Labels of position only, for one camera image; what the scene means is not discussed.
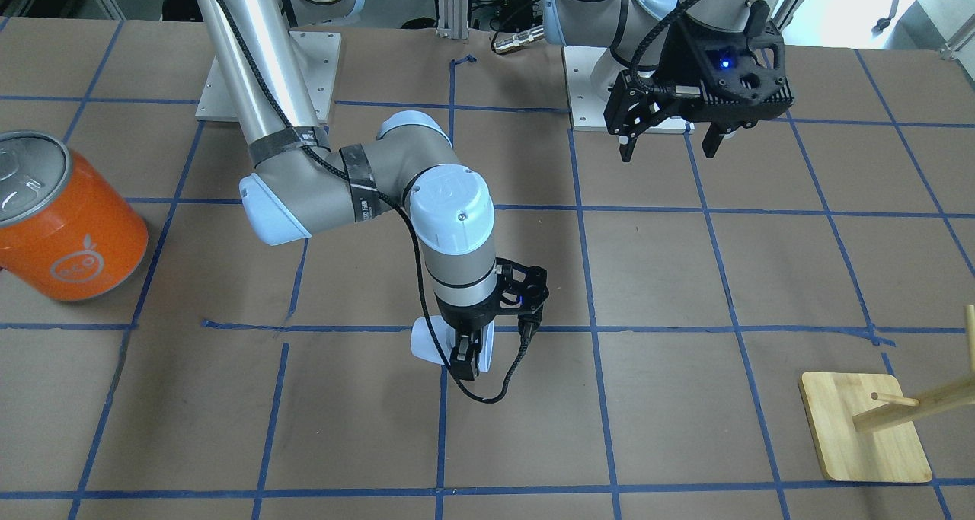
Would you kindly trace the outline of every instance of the can logo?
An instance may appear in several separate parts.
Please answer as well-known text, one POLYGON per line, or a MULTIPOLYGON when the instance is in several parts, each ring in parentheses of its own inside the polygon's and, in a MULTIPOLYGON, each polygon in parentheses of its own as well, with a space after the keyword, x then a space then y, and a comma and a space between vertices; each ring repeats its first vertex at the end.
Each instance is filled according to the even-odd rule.
POLYGON ((62 282, 81 284, 101 274, 105 259, 95 252, 98 244, 91 242, 91 235, 85 235, 84 250, 69 254, 51 266, 51 276, 62 282))

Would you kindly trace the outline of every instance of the can lid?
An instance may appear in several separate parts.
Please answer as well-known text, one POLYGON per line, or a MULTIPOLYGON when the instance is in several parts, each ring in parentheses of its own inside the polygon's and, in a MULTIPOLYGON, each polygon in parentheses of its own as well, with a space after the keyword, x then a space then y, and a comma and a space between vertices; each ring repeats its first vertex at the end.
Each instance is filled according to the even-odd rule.
POLYGON ((44 209, 71 174, 64 143, 42 132, 0 134, 0 228, 44 209))

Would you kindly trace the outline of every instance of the wooden base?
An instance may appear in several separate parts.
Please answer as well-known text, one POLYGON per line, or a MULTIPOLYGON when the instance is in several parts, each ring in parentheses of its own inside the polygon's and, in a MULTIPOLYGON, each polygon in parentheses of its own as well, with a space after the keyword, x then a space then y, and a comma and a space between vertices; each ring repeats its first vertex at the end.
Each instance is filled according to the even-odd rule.
POLYGON ((828 480, 842 482, 931 481, 931 468, 913 423, 877 432, 858 432, 853 416, 881 406, 871 392, 903 396, 887 374, 807 372, 800 380, 802 402, 828 480))

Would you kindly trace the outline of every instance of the wooden stand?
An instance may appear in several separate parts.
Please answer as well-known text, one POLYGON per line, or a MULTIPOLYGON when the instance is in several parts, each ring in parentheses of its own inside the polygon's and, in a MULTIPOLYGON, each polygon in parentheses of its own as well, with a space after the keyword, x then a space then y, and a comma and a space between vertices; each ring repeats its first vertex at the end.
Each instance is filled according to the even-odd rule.
POLYGON ((802 374, 809 429, 828 480, 923 483, 931 480, 913 420, 975 401, 975 306, 965 308, 972 375, 905 397, 887 374, 802 374), (877 402, 887 404, 877 407, 877 402))

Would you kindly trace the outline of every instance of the orange can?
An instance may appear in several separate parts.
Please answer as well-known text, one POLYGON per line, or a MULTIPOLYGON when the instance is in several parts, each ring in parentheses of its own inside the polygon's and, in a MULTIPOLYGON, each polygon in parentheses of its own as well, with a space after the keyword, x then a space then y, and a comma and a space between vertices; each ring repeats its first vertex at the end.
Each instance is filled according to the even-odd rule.
POLYGON ((0 134, 0 267, 60 301, 136 270, 145 222, 77 152, 42 132, 0 134))

